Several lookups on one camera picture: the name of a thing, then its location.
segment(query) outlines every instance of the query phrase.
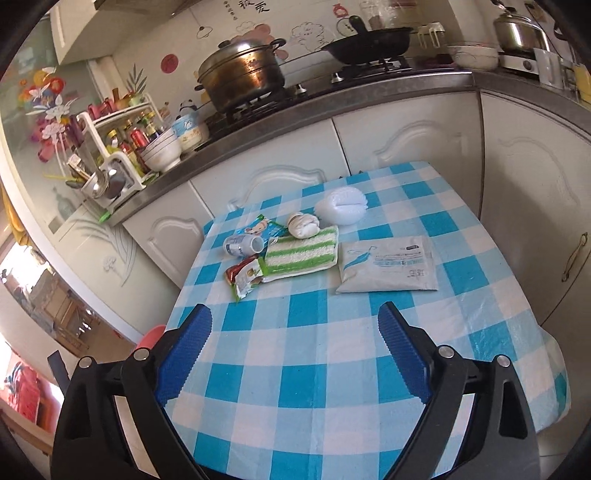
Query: blue gripper pad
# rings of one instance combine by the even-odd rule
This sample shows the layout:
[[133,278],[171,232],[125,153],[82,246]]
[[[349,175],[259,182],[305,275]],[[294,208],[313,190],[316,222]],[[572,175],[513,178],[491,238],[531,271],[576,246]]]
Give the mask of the blue gripper pad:
[[211,310],[204,305],[197,305],[183,322],[182,334],[158,369],[158,385],[154,395],[162,408],[168,400],[180,395],[211,332]]
[[378,311],[378,329],[411,395],[426,404],[431,398],[429,368],[386,304]]

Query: range hood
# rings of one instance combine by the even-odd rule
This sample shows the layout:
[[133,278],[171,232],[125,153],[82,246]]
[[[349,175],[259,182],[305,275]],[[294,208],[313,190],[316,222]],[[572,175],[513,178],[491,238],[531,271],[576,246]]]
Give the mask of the range hood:
[[170,17],[200,0],[95,0],[97,10],[115,10],[140,15]]

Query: screw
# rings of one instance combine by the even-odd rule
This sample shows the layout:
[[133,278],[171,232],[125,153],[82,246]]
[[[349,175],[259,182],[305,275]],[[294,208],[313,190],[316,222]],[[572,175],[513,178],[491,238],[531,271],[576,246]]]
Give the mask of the screw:
[[443,358],[451,358],[455,353],[453,348],[447,345],[442,345],[441,347],[439,347],[438,351],[439,355],[441,355]]
[[496,357],[496,362],[502,367],[508,367],[511,365],[511,360],[509,360],[509,357],[505,355],[499,355]]
[[143,361],[146,360],[150,355],[150,350],[148,350],[147,348],[138,348],[135,352],[134,352],[134,358],[137,361]]
[[89,356],[84,356],[78,362],[78,366],[80,368],[88,368],[92,365],[92,358]]

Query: stainless steel pot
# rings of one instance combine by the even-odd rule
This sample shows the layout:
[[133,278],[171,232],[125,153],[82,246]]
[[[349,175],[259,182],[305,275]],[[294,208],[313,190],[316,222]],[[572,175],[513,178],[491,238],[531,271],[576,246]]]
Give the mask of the stainless steel pot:
[[248,39],[231,44],[219,44],[219,50],[199,67],[198,81],[205,88],[218,112],[254,100],[282,88],[285,78],[275,59],[275,50],[285,45],[283,38],[265,44]]
[[513,7],[505,8],[505,11],[493,23],[499,45],[506,53],[532,54],[534,48],[550,51],[548,37],[546,37],[544,30],[529,18],[518,15],[517,10]]

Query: pot lid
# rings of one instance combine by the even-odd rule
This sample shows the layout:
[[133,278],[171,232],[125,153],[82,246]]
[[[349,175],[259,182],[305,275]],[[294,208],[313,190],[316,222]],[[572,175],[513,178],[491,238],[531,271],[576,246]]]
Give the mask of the pot lid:
[[223,41],[218,45],[219,50],[207,57],[199,67],[199,78],[203,77],[207,72],[213,70],[221,63],[235,59],[254,50],[267,48],[268,46],[268,44],[261,40],[257,40],[256,38],[248,38],[236,43],[230,43],[229,40]]
[[495,20],[495,22],[527,25],[528,27],[535,28],[536,30],[541,30],[541,28],[535,25],[528,17],[518,14],[517,10],[513,7],[507,7],[507,9],[501,14],[499,18]]

